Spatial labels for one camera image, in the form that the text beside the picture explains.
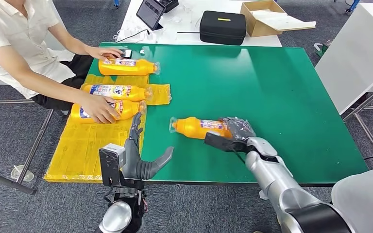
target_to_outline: floor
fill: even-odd
[[[129,0],[114,9],[112,1],[54,0],[68,30],[91,45],[112,41],[120,28]],[[285,32],[283,46],[304,47],[313,64],[318,57],[313,44],[332,39],[348,17],[347,5],[339,0],[282,0],[280,5],[301,20],[316,20],[317,28]],[[0,86],[0,99],[22,98],[8,86]],[[23,163],[46,115],[35,104],[0,105],[0,174],[9,177],[13,165]],[[362,117],[373,132],[373,111]],[[0,185],[0,233],[90,233],[106,210],[102,199],[107,188],[100,184],[48,183],[42,180],[66,119],[53,116],[30,170],[29,186],[34,196]],[[347,122],[363,157],[373,156],[373,147],[357,121]],[[367,160],[373,169],[373,159]],[[330,201],[330,188],[308,187],[323,201]],[[143,233],[264,233],[280,232],[268,201],[258,197],[257,185],[157,185],[146,186],[150,211]]]

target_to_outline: cardboard box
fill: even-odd
[[[285,30],[276,30],[267,24],[257,20],[251,11],[257,10],[270,10],[273,12],[286,13],[274,0],[259,0],[244,2],[241,6],[241,14],[245,15],[245,21],[247,24],[247,33],[250,37],[266,36],[266,35],[280,35],[283,31],[301,30],[314,28],[290,28]]]

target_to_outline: smartphone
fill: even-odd
[[[132,50],[121,50],[123,52],[122,58],[131,59]]]

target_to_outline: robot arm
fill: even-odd
[[[124,147],[108,144],[100,149],[102,182],[115,188],[114,199],[109,205],[95,233],[136,233],[143,224],[148,210],[144,180],[152,178],[172,158],[173,147],[153,162],[141,160],[138,129],[141,113],[134,116],[129,138]]]
[[[274,147],[256,137],[247,121],[222,120],[235,140],[207,133],[205,143],[246,153],[245,166],[261,187],[260,197],[270,200],[283,233],[355,233],[340,211],[301,188]]]

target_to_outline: table surface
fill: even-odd
[[[242,0],[179,0],[179,5],[164,14],[159,23],[164,27],[161,30],[152,31],[152,38],[148,39],[145,34],[125,40],[125,42],[159,43],[159,44],[206,44],[199,39],[199,34],[177,33],[177,32],[199,32],[201,16],[205,10],[240,13]],[[120,39],[133,35],[143,29],[149,29],[136,13],[142,0],[132,0],[122,23]],[[246,46],[271,46],[281,47],[281,42],[276,35],[249,37],[244,39]]]
[[[247,119],[300,183],[335,183],[367,170],[304,49],[120,45],[133,49],[134,59],[160,62],[161,73],[150,75],[150,83],[171,85],[169,105],[148,106],[142,158],[153,161],[166,147],[175,147],[153,180],[255,182],[233,153],[170,133],[171,117]],[[89,73],[100,75],[97,64]]]

